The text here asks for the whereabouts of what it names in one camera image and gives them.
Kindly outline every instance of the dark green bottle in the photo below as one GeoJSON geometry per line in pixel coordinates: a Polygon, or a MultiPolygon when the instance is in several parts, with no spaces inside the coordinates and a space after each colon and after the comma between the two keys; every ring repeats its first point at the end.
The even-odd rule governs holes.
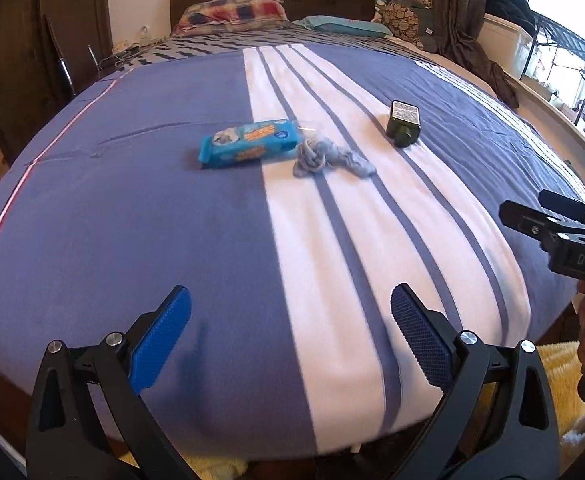
{"type": "Polygon", "coordinates": [[[386,135],[393,139],[395,146],[407,148],[419,139],[420,132],[419,108],[401,101],[393,101],[390,106],[386,135]]]}

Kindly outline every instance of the white label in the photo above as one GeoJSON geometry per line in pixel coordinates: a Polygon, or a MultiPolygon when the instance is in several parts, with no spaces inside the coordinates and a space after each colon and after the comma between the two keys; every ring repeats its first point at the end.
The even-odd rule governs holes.
{"type": "Polygon", "coordinates": [[[394,119],[421,125],[419,120],[419,108],[399,101],[392,102],[392,117],[394,119]]]}

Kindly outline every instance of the bed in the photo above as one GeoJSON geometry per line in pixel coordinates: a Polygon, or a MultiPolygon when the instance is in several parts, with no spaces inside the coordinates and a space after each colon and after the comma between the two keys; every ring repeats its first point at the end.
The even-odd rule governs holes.
{"type": "Polygon", "coordinates": [[[536,340],[565,309],[575,282],[498,220],[542,189],[585,200],[527,122],[400,44],[294,28],[169,40],[74,99],[0,181],[0,374],[30,392],[50,340],[94,344],[178,283],[192,319],[143,399],[179,451],[368,442],[441,394],[391,320],[398,283],[490,344],[536,340]],[[394,99],[421,112],[405,150],[383,135],[394,99]],[[281,118],[377,174],[299,179],[288,158],[200,168],[203,136],[281,118]]]}

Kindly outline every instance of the blue gripper pad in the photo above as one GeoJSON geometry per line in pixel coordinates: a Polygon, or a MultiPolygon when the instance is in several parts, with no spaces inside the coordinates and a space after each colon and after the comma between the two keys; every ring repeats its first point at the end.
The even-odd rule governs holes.
{"type": "Polygon", "coordinates": [[[392,291],[390,308],[428,382],[447,393],[454,378],[453,340],[447,342],[444,337],[456,335],[453,327],[443,314],[428,311],[405,283],[392,291]]]}
{"type": "Polygon", "coordinates": [[[164,366],[191,313],[187,288],[175,288],[160,313],[130,355],[130,386],[135,393],[151,387],[164,366]]]}

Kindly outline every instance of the plaid pillow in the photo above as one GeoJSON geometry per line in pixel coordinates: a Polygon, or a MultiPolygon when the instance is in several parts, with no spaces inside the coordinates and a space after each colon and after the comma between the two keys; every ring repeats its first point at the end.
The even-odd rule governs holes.
{"type": "Polygon", "coordinates": [[[188,7],[173,36],[198,36],[290,25],[282,0],[214,0],[188,7]]]}

